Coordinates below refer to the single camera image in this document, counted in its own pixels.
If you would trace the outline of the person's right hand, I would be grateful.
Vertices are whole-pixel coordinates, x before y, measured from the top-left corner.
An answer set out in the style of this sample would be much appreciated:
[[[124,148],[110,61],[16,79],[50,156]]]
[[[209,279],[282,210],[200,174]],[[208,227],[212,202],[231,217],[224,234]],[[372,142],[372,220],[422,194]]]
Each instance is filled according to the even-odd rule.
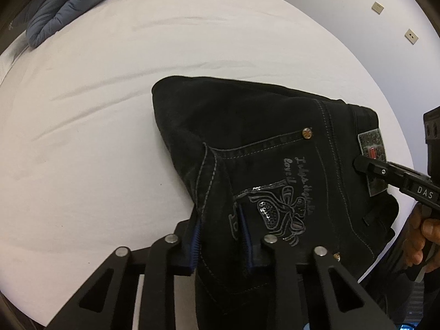
[[[408,267],[422,263],[427,242],[439,245],[439,220],[423,216],[424,210],[428,208],[417,203],[409,217],[409,229],[403,242],[403,259]]]

